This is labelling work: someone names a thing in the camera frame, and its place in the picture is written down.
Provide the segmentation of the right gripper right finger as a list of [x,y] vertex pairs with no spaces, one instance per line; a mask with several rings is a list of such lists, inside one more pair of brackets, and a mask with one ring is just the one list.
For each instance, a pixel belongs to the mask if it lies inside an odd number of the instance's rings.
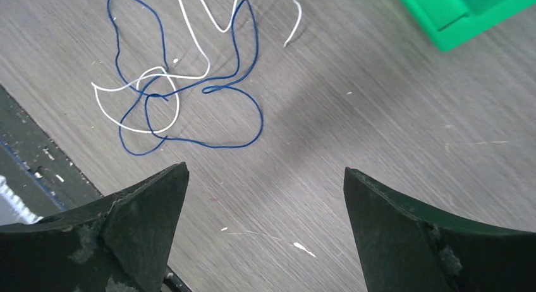
[[369,291],[534,291],[535,234],[438,209],[352,168],[343,192]]

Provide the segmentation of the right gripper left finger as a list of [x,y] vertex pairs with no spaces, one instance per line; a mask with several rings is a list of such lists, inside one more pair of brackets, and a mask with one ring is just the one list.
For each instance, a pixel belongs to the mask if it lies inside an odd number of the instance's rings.
[[160,291],[190,178],[185,163],[46,217],[1,226],[2,291]]

